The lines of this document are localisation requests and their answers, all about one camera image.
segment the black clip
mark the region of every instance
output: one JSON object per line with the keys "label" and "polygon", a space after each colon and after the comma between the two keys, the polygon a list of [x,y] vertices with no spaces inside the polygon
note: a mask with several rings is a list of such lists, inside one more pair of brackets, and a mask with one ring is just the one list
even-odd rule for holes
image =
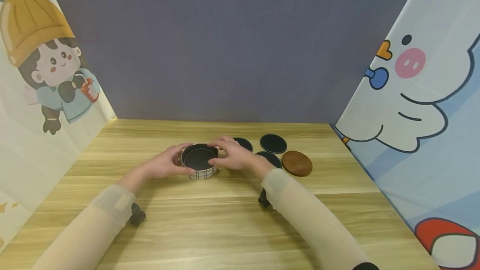
{"label": "black clip", "polygon": [[134,226],[139,226],[143,220],[145,220],[146,214],[144,211],[140,210],[140,207],[135,202],[132,203],[132,216],[130,216],[130,224]]}
{"label": "black clip", "polygon": [[267,200],[267,192],[265,191],[265,189],[263,189],[262,193],[260,193],[258,203],[261,204],[264,209],[271,205],[270,202]]}

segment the printed fabric backdrop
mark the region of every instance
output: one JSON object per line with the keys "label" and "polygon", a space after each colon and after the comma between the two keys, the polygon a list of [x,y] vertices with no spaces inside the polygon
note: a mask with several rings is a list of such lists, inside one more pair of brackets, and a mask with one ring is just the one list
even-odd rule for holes
{"label": "printed fabric backdrop", "polygon": [[441,269],[480,269],[480,0],[408,0],[335,126]]}
{"label": "printed fabric backdrop", "polygon": [[0,252],[113,110],[56,0],[0,0]]}

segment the cartoon boy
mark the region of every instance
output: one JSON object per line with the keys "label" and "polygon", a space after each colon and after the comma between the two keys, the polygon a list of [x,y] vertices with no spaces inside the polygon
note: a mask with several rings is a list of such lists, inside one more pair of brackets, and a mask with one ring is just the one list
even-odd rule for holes
{"label": "cartoon boy", "polygon": [[49,0],[3,0],[0,11],[3,42],[18,68],[30,105],[39,103],[43,131],[60,130],[60,112],[69,123],[85,115],[97,101],[100,85],[85,67],[82,51],[61,11]]}

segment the black circular disc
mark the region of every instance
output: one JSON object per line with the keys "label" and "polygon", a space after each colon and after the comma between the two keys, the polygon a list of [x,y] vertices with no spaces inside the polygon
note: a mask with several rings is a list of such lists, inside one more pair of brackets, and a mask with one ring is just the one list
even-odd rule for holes
{"label": "black circular disc", "polygon": [[279,136],[274,134],[264,135],[260,138],[260,146],[269,153],[284,153],[287,150],[287,142]]}
{"label": "black circular disc", "polygon": [[235,141],[237,141],[241,147],[245,148],[246,150],[250,150],[251,152],[253,152],[253,146],[252,144],[249,142],[249,140],[247,139],[244,139],[242,137],[235,137],[233,138]]}
{"label": "black circular disc", "polygon": [[267,159],[273,166],[275,166],[279,169],[282,168],[282,162],[273,153],[269,153],[269,152],[266,152],[266,151],[260,151],[256,154],[265,157],[265,159]]}
{"label": "black circular disc", "polygon": [[192,150],[185,156],[185,166],[192,168],[196,171],[202,171],[212,168],[212,165],[208,163],[209,160],[214,159],[215,154],[211,150],[205,148],[199,148]]}

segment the beige sleeve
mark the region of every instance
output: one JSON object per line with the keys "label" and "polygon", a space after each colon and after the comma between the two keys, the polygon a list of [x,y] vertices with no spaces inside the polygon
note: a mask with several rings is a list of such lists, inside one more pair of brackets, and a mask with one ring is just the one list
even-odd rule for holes
{"label": "beige sleeve", "polygon": [[368,261],[357,241],[334,214],[282,169],[269,172],[262,186],[273,208],[309,244],[320,269],[352,270]]}
{"label": "beige sleeve", "polygon": [[57,237],[33,270],[93,270],[132,215],[135,195],[111,185]]}

